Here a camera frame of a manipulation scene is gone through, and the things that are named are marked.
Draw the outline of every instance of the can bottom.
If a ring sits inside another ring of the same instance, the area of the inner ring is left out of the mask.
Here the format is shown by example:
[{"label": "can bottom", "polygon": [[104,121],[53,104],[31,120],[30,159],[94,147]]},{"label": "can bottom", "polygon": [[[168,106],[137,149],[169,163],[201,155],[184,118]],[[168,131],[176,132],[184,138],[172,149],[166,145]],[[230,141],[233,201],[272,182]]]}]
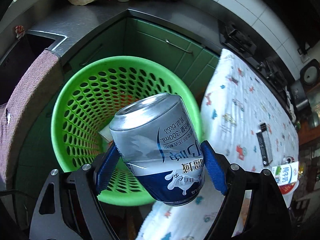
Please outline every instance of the can bottom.
[{"label": "can bottom", "polygon": [[168,206],[173,206],[173,207],[183,206],[183,205],[188,204],[191,201],[193,201],[198,196],[198,194],[199,194],[199,191],[195,195],[193,195],[192,197],[187,198],[185,200],[177,201],[177,202],[164,202],[164,204],[166,204]]}]

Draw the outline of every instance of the crushed beverage can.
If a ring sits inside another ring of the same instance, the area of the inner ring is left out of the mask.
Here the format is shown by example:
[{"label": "crushed beverage can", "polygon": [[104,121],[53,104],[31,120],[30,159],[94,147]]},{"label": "crushed beverage can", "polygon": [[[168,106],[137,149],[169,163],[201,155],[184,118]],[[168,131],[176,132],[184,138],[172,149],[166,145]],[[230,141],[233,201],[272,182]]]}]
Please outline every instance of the crushed beverage can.
[{"label": "crushed beverage can", "polygon": [[124,163],[154,199],[179,206],[198,195],[203,154],[180,96],[161,93],[132,103],[109,127]]}]

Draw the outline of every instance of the silver can top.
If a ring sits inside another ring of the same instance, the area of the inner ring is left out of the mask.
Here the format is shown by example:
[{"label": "silver can top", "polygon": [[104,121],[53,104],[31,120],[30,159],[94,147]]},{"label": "silver can top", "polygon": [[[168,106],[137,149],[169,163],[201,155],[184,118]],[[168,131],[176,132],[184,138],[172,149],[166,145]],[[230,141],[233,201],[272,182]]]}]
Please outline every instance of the silver can top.
[{"label": "silver can top", "polygon": [[181,100],[181,96],[169,93],[141,99],[116,112],[109,128],[113,131],[126,131],[140,127],[157,119]]}]

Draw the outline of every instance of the metal drawer handle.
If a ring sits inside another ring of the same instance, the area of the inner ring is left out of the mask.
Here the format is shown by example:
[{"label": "metal drawer handle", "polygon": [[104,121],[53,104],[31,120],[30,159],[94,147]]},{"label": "metal drawer handle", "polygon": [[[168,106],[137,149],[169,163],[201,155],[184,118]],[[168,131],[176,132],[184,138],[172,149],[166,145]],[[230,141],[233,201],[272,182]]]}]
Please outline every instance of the metal drawer handle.
[{"label": "metal drawer handle", "polygon": [[180,47],[178,47],[177,45],[172,44],[170,41],[168,41],[168,39],[165,39],[165,42],[168,43],[168,44],[171,45],[171,46],[176,47],[177,49],[181,49],[181,50],[182,50],[183,52],[185,52],[185,53],[192,54],[192,50],[188,51],[188,50],[185,50],[185,49],[183,49],[183,48],[180,48]]},{"label": "metal drawer handle", "polygon": [[83,63],[80,63],[79,66],[80,67],[86,66],[93,59],[93,57],[97,55],[97,53],[102,49],[102,47],[103,47],[103,44],[100,44],[99,47],[97,47],[96,50],[87,58],[87,60]]}]

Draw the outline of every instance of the green basket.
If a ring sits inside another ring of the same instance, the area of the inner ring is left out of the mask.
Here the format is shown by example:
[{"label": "green basket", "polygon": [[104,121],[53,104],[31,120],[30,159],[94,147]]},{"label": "green basket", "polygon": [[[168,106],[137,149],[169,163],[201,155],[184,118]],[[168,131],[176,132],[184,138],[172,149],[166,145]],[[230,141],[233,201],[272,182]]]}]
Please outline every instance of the green basket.
[{"label": "green basket", "polygon": [[[55,103],[51,140],[64,172],[91,163],[102,153],[98,131],[114,114],[134,101],[161,92],[182,97],[201,141],[201,119],[188,87],[165,67],[138,57],[109,57],[78,71],[63,87]],[[100,201],[119,206],[138,206],[154,201],[120,160]]]}]

